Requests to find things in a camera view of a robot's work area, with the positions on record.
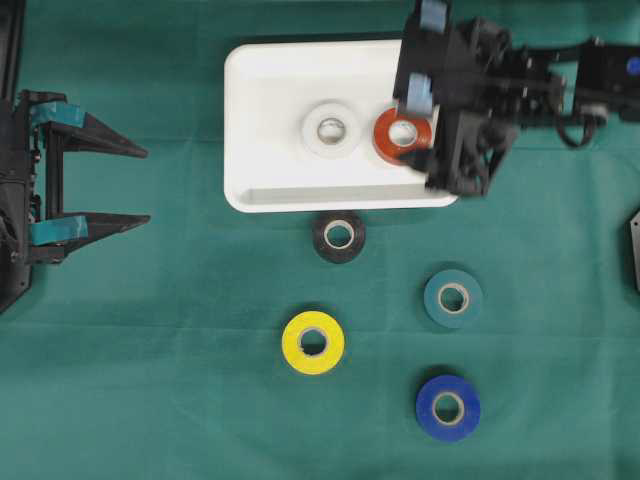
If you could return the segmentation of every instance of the blue tape roll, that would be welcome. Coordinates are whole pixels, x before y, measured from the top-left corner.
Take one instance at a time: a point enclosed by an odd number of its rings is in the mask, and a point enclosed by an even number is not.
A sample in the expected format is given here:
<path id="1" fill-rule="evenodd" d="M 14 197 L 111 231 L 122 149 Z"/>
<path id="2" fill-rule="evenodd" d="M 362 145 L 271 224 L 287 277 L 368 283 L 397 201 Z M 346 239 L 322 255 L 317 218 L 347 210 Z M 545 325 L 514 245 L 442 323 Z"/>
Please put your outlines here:
<path id="1" fill-rule="evenodd" d="M 443 395 L 458 402 L 458 415 L 450 422 L 438 418 L 435 405 Z M 420 427 L 437 440 L 457 442 L 471 434 L 480 422 L 480 400 L 470 383 L 454 375 L 441 375 L 423 385 L 416 400 Z"/>
<path id="2" fill-rule="evenodd" d="M 460 292 L 462 306 L 448 310 L 442 303 L 442 293 L 448 288 Z M 447 328 L 460 328 L 473 322 L 482 312 L 484 298 L 480 284 L 461 270 L 444 270 L 434 275 L 424 289 L 424 306 L 429 316 Z"/>

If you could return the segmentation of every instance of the blue tape on gripper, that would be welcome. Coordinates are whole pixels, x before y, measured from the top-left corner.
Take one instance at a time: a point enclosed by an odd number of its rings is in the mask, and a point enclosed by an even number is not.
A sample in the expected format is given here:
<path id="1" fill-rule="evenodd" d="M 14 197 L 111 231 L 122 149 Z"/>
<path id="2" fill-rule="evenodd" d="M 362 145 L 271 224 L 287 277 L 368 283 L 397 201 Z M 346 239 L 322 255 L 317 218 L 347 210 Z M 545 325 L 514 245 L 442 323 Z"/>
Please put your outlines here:
<path id="1" fill-rule="evenodd" d="M 34 105 L 29 110 L 31 114 L 31 128 L 47 122 L 57 122 L 71 127 L 84 126 L 85 110 L 78 105 L 66 102 L 46 102 Z"/>
<path id="2" fill-rule="evenodd" d="M 31 244 L 45 245 L 47 243 L 66 242 L 89 236 L 87 219 L 84 215 L 54 218 L 43 222 L 32 223 Z"/>

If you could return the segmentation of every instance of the white tray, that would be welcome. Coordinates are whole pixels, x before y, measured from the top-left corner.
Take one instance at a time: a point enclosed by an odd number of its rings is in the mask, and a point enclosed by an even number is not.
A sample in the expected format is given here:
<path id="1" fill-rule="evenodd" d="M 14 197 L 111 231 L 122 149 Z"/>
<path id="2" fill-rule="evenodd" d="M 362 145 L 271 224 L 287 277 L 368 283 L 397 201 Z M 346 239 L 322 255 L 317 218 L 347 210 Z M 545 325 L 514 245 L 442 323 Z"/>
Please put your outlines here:
<path id="1" fill-rule="evenodd" d="M 399 40 L 243 45 L 225 62 L 224 193 L 242 212 L 443 207 L 456 197 L 426 191 L 424 174 L 389 165 L 373 125 L 392 106 Z M 363 126 L 351 154 L 323 158 L 301 125 L 337 101 Z"/>

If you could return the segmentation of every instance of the cable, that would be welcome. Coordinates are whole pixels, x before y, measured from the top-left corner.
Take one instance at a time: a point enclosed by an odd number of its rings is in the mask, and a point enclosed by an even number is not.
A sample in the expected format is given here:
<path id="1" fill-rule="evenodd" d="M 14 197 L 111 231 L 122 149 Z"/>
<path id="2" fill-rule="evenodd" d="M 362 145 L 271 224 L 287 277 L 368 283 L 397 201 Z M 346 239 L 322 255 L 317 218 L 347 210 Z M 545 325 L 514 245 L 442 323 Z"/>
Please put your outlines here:
<path id="1" fill-rule="evenodd" d="M 555 121 L 555 127 L 556 131 L 558 132 L 558 136 L 569 148 L 582 148 L 588 145 L 589 142 L 593 140 L 593 136 L 596 132 L 597 126 L 598 124 L 594 117 L 587 117 L 582 132 L 582 140 L 577 142 L 567 133 L 564 125 L 564 120 L 561 117 L 556 117 Z"/>

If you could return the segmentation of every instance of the table surface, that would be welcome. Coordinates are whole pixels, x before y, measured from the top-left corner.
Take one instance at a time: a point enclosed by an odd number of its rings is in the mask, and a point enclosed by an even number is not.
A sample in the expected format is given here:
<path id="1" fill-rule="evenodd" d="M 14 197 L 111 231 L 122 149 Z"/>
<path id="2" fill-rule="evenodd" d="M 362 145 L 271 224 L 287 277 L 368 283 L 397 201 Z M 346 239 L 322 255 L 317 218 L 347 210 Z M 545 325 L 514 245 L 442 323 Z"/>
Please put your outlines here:
<path id="1" fill-rule="evenodd" d="M 487 198 L 362 212 L 364 251 L 336 266 L 313 250 L 311 214 L 226 203 L 223 62 L 252 37 L 397 31 L 412 2 L 28 3 L 20 86 L 65 92 L 150 151 L 69 154 L 66 208 L 152 221 L 37 268 L 0 318 L 3 480 L 640 474 L 634 126 L 613 120 L 580 152 L 526 132 Z M 456 2 L 456 18 L 478 14 L 517 44 L 640 42 L 635 0 Z M 421 300 L 448 266 L 485 292 L 457 332 Z M 346 335 L 320 377 L 280 350 L 309 308 Z M 454 445 L 415 420 L 440 372 L 482 403 Z"/>

